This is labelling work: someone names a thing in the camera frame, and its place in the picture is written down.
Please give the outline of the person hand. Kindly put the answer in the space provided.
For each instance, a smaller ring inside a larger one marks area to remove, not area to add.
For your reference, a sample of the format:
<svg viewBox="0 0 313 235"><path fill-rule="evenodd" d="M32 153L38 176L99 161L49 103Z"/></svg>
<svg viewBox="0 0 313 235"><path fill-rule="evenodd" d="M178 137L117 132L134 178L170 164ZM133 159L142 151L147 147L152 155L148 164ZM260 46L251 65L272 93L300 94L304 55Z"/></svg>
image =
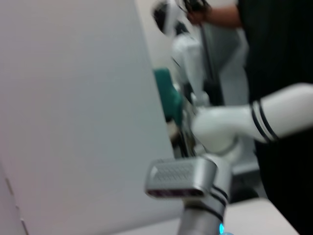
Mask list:
<svg viewBox="0 0 313 235"><path fill-rule="evenodd" d="M207 5L205 8L202 8L201 10L194 11L189 10L186 14L188 21L192 25L201 25L202 23L208 23L210 22L210 14L212 12L212 7L210 5Z"/></svg>

